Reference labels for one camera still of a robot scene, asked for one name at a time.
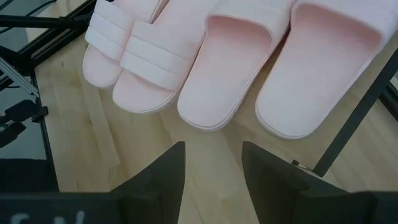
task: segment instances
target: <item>slipper strap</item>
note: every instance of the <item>slipper strap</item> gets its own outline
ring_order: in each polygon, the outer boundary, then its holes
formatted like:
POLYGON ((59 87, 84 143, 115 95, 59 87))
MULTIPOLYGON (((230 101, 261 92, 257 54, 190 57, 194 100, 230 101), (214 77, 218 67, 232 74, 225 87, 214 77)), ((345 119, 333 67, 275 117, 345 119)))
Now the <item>slipper strap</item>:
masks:
POLYGON ((105 0, 97 0, 85 39, 113 60, 120 60, 134 17, 105 0))
POLYGON ((381 50, 398 29, 397 0, 298 0, 292 9, 292 26, 297 9, 305 4, 315 5, 360 22, 381 36, 381 50))
POLYGON ((175 91, 187 77, 200 42, 136 21, 120 66, 142 79, 175 91))
POLYGON ((275 47, 285 34, 290 20, 293 1, 220 0, 209 13, 212 17, 227 17, 257 24, 271 35, 275 47))

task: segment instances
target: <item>gray floor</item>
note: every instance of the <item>gray floor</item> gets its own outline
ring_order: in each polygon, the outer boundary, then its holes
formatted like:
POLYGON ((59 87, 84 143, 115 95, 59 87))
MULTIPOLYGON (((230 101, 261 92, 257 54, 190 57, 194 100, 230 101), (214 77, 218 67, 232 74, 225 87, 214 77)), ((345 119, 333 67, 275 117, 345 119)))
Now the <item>gray floor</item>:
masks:
MULTIPOLYGON (((13 3, 3 9, 2 15, 24 16, 39 5, 45 3, 47 0, 15 0, 13 3)), ((26 31, 23 28, 12 29, 0 35, 0 44, 11 50, 19 50, 27 44, 26 31)), ((16 103, 30 99, 29 96, 20 88, 6 89, 0 92, 0 113, 16 103)), ((24 122, 27 129, 19 135, 19 137, 0 149, 0 158, 30 158, 30 159, 45 159, 45 151, 40 132, 40 126, 32 123, 29 120, 24 122)))

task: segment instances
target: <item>black cable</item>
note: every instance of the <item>black cable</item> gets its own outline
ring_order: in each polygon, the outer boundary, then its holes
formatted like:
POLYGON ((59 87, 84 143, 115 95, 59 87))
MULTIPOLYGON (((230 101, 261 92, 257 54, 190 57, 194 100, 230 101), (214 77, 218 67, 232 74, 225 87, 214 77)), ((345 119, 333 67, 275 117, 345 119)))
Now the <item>black cable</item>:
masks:
POLYGON ((5 3, 3 3, 0 6, 0 11, 2 11, 5 7, 7 7, 9 4, 11 4, 14 0, 7 0, 5 3))
MULTIPOLYGON (((29 16, 33 15, 33 13, 35 13, 35 12, 41 10, 43 7, 48 6, 48 5, 51 4, 51 3, 55 3, 56 1, 57 1, 57 0, 51 0, 51 1, 48 1, 48 2, 46 2, 46 3, 43 3, 43 4, 40 5, 39 7, 35 8, 33 11, 30 11, 30 13, 26 14, 25 16, 29 17, 29 16)), ((9 31, 9 30, 11 30, 11 29, 13 29, 13 28, 14 28, 14 27, 8 27, 8 28, 5 28, 5 29, 3 29, 3 30, 0 30, 0 35, 3 34, 3 33, 5 33, 5 32, 7 32, 7 31, 9 31)))

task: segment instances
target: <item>wooden surface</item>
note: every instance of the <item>wooden surface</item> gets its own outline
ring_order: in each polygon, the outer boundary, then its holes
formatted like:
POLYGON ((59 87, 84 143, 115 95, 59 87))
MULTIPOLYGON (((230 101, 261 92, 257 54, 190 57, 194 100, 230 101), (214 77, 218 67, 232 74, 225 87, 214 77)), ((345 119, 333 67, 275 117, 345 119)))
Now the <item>wooden surface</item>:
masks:
MULTIPOLYGON (((58 0, 43 16, 64 16, 82 0, 58 0)), ((30 39, 41 30, 28 30, 30 39)), ((80 37, 37 67, 50 145, 61 191, 109 191, 140 172, 176 141, 187 145, 187 176, 180 223, 258 223, 243 177, 241 146, 252 141, 277 156, 314 167, 353 108, 398 47, 386 49, 309 137, 281 140, 265 131, 254 101, 277 53, 259 74, 242 107, 224 129, 195 129, 176 106, 150 115, 131 114, 112 92, 88 84, 82 74, 87 43, 80 37)), ((324 179, 345 190, 398 189, 398 123, 377 102, 324 179)))

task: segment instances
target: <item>pink slipper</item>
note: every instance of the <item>pink slipper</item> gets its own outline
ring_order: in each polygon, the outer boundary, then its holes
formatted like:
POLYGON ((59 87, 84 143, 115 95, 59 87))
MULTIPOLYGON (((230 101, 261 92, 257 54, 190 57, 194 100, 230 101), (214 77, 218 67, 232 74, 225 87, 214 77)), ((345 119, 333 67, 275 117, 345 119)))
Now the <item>pink slipper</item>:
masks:
POLYGON ((92 85, 106 88, 118 80, 120 59, 136 19, 152 22, 168 0, 97 0, 86 33, 89 46, 83 73, 92 85))
POLYGON ((113 100, 134 113, 153 113, 179 93, 217 0, 170 0, 153 25, 136 22, 121 60, 113 100))
POLYGON ((233 117, 284 36, 292 0, 221 0, 178 99, 182 119, 215 131, 233 117))
POLYGON ((390 39, 397 0, 298 0, 292 30, 256 102, 284 139, 312 133, 390 39))

